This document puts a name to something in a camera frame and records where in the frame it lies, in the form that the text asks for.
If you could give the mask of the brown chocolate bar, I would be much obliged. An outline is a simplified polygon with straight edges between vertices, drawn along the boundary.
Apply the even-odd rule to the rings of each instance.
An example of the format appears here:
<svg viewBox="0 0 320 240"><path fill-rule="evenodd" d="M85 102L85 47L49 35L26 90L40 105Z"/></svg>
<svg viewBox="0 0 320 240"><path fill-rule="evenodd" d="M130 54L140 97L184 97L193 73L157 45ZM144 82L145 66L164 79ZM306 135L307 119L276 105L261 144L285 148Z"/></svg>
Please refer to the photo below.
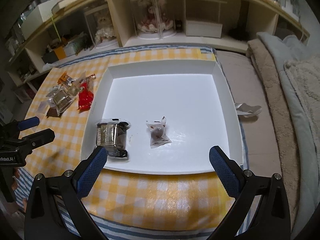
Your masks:
<svg viewBox="0 0 320 240"><path fill-rule="evenodd" d="M50 109L48 109L46 117L60 118L61 115L62 113L60 113L56 108L51 107Z"/></svg>

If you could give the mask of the silver foil snack packet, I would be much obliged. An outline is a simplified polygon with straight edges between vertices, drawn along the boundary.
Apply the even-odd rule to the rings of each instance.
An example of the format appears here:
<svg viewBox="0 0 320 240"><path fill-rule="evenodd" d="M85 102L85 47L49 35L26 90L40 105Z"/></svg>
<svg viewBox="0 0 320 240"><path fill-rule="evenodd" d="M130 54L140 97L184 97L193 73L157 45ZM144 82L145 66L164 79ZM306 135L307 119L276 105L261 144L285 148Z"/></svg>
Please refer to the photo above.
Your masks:
<svg viewBox="0 0 320 240"><path fill-rule="evenodd" d="M56 109L57 114L62 114L74 101L65 90L59 90L50 99L50 106Z"/></svg>
<svg viewBox="0 0 320 240"><path fill-rule="evenodd" d="M97 123L97 146L105 148L112 159L127 159L127 130L130 123L118 118L103 119Z"/></svg>

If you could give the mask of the orange snack bar packet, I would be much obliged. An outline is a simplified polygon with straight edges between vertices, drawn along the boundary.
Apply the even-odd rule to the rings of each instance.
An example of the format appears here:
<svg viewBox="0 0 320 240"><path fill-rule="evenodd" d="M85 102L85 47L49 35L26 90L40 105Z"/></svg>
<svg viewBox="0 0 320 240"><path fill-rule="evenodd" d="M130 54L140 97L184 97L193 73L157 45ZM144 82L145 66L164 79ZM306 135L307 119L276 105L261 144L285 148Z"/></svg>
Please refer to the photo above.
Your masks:
<svg viewBox="0 0 320 240"><path fill-rule="evenodd" d="M69 86L73 81L75 81L74 78L70 77L67 72L64 72L58 79L57 84L64 84Z"/></svg>

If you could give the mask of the red snack packet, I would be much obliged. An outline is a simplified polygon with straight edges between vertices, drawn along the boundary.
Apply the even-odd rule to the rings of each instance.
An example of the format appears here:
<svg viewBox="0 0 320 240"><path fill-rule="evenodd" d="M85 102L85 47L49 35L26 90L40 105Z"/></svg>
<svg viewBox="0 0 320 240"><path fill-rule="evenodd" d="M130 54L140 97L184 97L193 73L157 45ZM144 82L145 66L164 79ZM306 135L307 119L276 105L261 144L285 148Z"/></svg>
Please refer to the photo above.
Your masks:
<svg viewBox="0 0 320 240"><path fill-rule="evenodd" d="M85 81L80 85L80 91L78 94L78 110L87 111L91 108L94 99L92 92L92 86L89 81Z"/></svg>

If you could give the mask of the small clear chocolate ball packet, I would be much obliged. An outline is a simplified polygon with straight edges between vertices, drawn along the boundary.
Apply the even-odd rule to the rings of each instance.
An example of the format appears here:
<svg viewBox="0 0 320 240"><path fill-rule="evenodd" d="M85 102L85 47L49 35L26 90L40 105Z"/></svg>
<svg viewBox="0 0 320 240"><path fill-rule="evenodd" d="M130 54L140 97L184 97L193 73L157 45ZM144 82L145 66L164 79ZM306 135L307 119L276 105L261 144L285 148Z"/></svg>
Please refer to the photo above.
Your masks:
<svg viewBox="0 0 320 240"><path fill-rule="evenodd" d="M146 121L146 126L150 132L150 148L157 148L172 141L166 134L166 117L161 118L159 121Z"/></svg>

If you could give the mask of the purple ring candy packet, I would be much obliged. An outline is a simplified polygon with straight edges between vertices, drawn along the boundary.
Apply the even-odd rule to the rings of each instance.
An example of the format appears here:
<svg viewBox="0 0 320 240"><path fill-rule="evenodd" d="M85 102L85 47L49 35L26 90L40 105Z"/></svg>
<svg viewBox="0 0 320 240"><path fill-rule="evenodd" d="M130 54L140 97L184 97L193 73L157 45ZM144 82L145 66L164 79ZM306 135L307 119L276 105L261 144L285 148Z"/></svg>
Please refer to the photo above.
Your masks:
<svg viewBox="0 0 320 240"><path fill-rule="evenodd" d="M39 107L37 109L37 113L45 114L49 108L50 108L50 106L49 106L48 101L42 101L39 104Z"/></svg>

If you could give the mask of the green white candy packet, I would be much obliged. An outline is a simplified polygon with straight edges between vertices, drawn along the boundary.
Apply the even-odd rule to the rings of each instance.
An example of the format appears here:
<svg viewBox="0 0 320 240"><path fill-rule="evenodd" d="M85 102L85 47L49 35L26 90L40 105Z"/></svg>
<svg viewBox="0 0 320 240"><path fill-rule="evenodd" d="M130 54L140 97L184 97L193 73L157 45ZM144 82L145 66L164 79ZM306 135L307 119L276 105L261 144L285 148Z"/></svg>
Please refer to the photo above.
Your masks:
<svg viewBox="0 0 320 240"><path fill-rule="evenodd" d="M83 90L80 84L71 83L67 88L67 94L70 96L77 96Z"/></svg>

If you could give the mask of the crumpled white wrapper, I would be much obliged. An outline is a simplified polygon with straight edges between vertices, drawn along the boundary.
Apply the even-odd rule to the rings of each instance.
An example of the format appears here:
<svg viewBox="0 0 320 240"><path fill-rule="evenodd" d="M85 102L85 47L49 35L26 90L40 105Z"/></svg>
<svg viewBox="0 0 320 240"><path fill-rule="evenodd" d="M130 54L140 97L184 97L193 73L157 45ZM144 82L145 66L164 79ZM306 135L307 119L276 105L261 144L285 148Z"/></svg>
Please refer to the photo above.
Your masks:
<svg viewBox="0 0 320 240"><path fill-rule="evenodd" d="M261 106L250 106L246 103L235 103L235 110L238 116L244 116L246 118L258 116L261 111Z"/></svg>

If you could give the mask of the orange box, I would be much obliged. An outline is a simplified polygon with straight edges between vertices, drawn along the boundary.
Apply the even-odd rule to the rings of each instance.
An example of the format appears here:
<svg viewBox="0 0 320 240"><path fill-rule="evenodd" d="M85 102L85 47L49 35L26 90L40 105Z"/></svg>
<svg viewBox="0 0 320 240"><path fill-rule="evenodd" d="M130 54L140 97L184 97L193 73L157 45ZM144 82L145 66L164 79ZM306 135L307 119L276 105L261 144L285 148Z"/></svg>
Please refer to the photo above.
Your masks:
<svg viewBox="0 0 320 240"><path fill-rule="evenodd" d="M58 60L65 59L67 57L63 46L55 48L54 52Z"/></svg>

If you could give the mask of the white tissue box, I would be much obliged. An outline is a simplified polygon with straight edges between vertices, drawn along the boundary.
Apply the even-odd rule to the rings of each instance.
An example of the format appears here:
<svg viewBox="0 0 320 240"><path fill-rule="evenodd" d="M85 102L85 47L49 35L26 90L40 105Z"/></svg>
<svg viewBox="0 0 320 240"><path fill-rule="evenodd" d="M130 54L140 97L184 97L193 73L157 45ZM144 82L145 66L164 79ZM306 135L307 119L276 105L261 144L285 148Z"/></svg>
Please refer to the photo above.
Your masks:
<svg viewBox="0 0 320 240"><path fill-rule="evenodd" d="M74 40L68 42L66 46L64 46L63 50L67 57L76 55L83 50L84 42L83 40Z"/></svg>

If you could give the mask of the white cardboard tray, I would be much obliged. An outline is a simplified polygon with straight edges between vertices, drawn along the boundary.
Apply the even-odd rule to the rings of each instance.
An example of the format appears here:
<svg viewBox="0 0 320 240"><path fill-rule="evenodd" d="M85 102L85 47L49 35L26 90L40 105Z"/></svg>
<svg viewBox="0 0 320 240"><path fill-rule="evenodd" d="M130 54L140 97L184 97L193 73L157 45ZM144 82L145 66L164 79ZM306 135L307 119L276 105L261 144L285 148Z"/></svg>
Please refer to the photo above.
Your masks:
<svg viewBox="0 0 320 240"><path fill-rule="evenodd" d="M108 159L109 170L152 175L212 172L213 146L239 165L244 162L234 100L216 61L160 60L108 67L89 111L81 159L96 146L98 123L111 119L129 123L128 158Z"/></svg>

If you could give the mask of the white box on shelf top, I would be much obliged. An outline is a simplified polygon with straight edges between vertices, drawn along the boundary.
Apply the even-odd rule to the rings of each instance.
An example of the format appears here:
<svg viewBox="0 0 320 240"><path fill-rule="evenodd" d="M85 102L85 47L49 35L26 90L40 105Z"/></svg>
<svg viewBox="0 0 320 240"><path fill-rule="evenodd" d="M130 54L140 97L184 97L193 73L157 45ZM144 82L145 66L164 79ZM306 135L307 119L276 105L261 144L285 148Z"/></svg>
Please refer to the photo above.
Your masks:
<svg viewBox="0 0 320 240"><path fill-rule="evenodd" d="M29 36L44 22L51 18L53 7L62 0L48 0L43 2L27 16L23 21L21 30L24 39L28 39Z"/></svg>

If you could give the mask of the grey blue blanket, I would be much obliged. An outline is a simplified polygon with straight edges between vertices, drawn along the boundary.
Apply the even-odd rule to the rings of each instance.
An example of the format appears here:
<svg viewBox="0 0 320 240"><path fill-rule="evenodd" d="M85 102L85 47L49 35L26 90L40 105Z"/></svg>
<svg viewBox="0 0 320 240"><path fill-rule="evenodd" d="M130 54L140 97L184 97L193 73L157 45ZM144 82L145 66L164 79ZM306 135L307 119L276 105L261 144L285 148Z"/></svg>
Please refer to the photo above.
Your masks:
<svg viewBox="0 0 320 240"><path fill-rule="evenodd" d="M259 32L258 38L276 65L298 139L301 164L307 170L319 170L319 55L313 55L295 35L281 40Z"/></svg>

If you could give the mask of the wooden shelf headboard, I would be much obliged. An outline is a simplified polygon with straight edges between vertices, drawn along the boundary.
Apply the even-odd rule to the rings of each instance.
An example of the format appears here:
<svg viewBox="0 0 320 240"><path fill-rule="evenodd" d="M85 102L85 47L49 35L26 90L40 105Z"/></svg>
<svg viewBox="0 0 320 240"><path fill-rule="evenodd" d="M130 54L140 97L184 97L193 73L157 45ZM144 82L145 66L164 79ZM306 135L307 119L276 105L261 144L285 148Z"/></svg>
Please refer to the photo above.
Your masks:
<svg viewBox="0 0 320 240"><path fill-rule="evenodd" d="M310 33L275 0L49 0L22 24L23 42L8 39L4 69L22 86L54 66L117 48L209 45L243 53L258 32Z"/></svg>

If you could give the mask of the doll in red dress case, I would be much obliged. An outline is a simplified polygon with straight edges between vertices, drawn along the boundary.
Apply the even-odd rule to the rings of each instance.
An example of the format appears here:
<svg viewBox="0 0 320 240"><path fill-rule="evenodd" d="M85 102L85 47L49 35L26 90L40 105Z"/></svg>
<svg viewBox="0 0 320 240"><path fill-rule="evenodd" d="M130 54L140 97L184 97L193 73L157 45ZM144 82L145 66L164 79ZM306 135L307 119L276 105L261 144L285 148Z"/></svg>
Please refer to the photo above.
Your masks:
<svg viewBox="0 0 320 240"><path fill-rule="evenodd" d="M176 35L171 0L130 0L136 35L143 40L160 40Z"/></svg>

